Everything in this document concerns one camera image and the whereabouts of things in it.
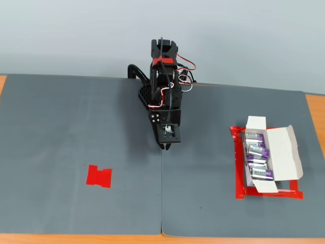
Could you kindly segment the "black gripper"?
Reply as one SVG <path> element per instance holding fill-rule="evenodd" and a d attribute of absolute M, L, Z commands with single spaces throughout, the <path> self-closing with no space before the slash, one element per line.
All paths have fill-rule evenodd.
<path fill-rule="evenodd" d="M 157 127 L 165 126 L 180 126 L 181 121 L 181 109 L 169 109 L 164 108 L 149 108 L 148 109 L 149 120 L 152 123 L 152 129 L 155 137 L 155 141 L 162 150 L 168 150 L 171 147 L 171 143 L 167 143 L 165 146 L 163 143 L 160 143 L 158 138 Z"/>

